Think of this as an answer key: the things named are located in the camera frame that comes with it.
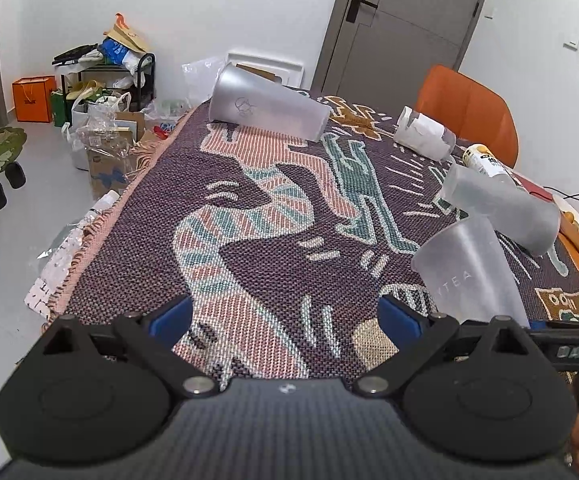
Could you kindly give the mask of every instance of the door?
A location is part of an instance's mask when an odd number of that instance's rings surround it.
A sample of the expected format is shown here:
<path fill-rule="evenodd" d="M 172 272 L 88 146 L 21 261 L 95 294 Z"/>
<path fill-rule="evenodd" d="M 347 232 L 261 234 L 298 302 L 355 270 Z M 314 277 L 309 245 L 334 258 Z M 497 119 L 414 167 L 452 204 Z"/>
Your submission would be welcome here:
<path fill-rule="evenodd" d="M 460 63 L 481 1 L 348 0 L 323 91 L 400 115 L 433 65 Z"/>

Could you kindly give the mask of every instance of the chair backrest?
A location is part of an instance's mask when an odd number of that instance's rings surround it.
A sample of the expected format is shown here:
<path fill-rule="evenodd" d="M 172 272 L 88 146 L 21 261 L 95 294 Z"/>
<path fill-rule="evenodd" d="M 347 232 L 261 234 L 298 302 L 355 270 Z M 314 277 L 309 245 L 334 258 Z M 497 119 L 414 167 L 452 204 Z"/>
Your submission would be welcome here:
<path fill-rule="evenodd" d="M 485 144 L 513 168 L 519 139 L 509 108 L 498 94 L 444 66 L 431 68 L 414 109 L 452 130 L 457 137 Z"/>

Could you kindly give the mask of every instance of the black door handle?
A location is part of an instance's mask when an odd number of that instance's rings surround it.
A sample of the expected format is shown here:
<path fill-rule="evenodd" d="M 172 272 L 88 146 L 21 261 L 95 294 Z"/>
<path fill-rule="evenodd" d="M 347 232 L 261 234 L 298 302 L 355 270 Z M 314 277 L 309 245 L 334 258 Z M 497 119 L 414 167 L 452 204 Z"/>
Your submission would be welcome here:
<path fill-rule="evenodd" d="M 347 18 L 345 18 L 347 22 L 356 23 L 356 17 L 359 15 L 361 4 L 378 9 L 378 4 L 373 4 L 367 0 L 351 0 L 351 3 L 349 4 L 349 10 L 347 11 Z"/>

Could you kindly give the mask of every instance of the gray floor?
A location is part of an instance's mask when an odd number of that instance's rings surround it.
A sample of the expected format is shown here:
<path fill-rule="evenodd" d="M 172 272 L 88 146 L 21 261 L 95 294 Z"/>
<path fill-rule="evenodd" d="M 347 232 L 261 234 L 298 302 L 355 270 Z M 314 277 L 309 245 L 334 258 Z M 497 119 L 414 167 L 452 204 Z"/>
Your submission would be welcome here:
<path fill-rule="evenodd" d="M 0 178 L 7 205 L 0 210 L 0 387 L 40 335 L 43 319 L 23 300 L 38 276 L 35 258 L 61 228 L 92 206 L 88 173 L 76 170 L 60 129 L 14 123 L 28 140 L 18 158 L 27 183 L 12 189 Z M 7 452 L 0 442 L 0 466 Z"/>

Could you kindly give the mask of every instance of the bottle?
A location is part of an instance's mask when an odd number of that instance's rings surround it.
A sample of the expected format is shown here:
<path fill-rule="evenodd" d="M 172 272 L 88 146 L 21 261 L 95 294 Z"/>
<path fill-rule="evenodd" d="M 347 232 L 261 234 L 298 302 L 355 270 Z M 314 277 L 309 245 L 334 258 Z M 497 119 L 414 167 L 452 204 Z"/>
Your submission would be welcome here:
<path fill-rule="evenodd" d="M 463 153 L 463 164 L 494 180 L 516 186 L 505 165 L 501 163 L 484 144 L 472 144 Z"/>

